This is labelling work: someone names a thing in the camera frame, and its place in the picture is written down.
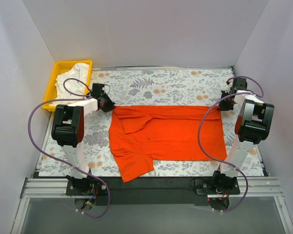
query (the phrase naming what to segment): yellow basket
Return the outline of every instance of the yellow basket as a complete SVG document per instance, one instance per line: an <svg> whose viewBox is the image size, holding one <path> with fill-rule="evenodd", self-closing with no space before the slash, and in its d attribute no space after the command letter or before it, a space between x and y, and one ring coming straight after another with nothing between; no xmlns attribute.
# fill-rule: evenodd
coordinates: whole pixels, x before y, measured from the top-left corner
<svg viewBox="0 0 293 234"><path fill-rule="evenodd" d="M58 77L58 75L63 74L64 72L68 72L69 70L71 70L73 68L73 66L79 62L89 64L88 78L87 78L86 84L87 85L90 84L91 72L92 72L92 61L91 60L56 62L53 67L53 71L52 71L52 74L51 74L51 77L49 80L47 90L44 94L43 101L52 100L57 97L57 88L55 86L56 78ZM87 90L87 88L85 88L84 94L87 94L87 93L88 93L88 90ZM52 104L52 103L47 103L47 104L43 105L42 108L44 108L50 112L54 112L56 106L49 106L49 104Z"/></svg>

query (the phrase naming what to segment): white cloth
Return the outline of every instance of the white cloth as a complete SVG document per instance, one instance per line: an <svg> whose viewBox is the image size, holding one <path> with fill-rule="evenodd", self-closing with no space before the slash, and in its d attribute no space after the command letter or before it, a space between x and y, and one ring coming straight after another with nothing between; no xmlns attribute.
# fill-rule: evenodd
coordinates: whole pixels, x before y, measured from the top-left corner
<svg viewBox="0 0 293 234"><path fill-rule="evenodd" d="M87 77L88 77L88 71L89 71L89 65L79 62L79 63L76 63L70 71L58 75L56 79L57 82L55 83L55 86L57 87L56 99L81 98L79 96L76 96L67 92L63 87L63 83L68 78L75 78L86 83ZM68 82L65 83L65 86L69 91L75 94L84 94L84 91L86 88L83 84L75 80L69 80ZM55 103L50 104L50 106L56 106L58 104L70 104L74 102L76 101L57 101Z"/></svg>

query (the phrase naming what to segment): floral tablecloth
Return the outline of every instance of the floral tablecloth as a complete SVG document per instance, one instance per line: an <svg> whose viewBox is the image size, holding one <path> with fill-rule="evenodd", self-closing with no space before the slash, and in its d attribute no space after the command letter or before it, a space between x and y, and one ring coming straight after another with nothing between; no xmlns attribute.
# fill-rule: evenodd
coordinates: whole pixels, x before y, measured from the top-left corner
<svg viewBox="0 0 293 234"><path fill-rule="evenodd" d="M109 96L117 105L205 105L211 106L225 90L225 81L232 77L231 69L219 70L111 70L94 71L91 83L111 87ZM239 107L222 112L227 153L234 140L234 125ZM96 176L120 176L119 168L109 148L108 130L111 112L94 112L84 120L84 157ZM61 147L50 134L46 135L46 151L66 159ZM217 169L215 161L154 160L154 170L143 176L211 176ZM47 156L42 158L39 176L65 176L72 169ZM255 148L251 150L241 170L247 176L263 176Z"/></svg>

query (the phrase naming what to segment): folded fabric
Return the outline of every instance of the folded fabric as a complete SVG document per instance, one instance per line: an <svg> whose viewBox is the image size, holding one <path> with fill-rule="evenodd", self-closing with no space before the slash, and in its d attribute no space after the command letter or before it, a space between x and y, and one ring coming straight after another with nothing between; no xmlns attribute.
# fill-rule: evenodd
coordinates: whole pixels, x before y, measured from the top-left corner
<svg viewBox="0 0 293 234"><path fill-rule="evenodd" d="M118 106L109 129L111 151L124 182L147 173L153 160L210 160L197 131L207 106ZM204 121L201 142L212 156L227 157L221 114L214 108Z"/></svg>

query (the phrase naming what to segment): gray wall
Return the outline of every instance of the gray wall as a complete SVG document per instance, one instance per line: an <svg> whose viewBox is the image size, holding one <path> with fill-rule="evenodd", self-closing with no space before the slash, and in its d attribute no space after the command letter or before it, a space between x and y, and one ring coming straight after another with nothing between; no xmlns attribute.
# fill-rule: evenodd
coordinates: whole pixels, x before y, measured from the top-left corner
<svg viewBox="0 0 293 234"><path fill-rule="evenodd" d="M30 111L41 102L54 60L21 0L0 0L0 234L10 233L26 176L38 151L27 135ZM47 113L33 123L39 144Z"/></svg>
<svg viewBox="0 0 293 234"><path fill-rule="evenodd" d="M55 60L234 65L268 0L23 0Z"/></svg>
<svg viewBox="0 0 293 234"><path fill-rule="evenodd" d="M258 80L264 101L275 105L260 150L270 174L278 176L293 221L293 0L269 1L235 68Z"/></svg>

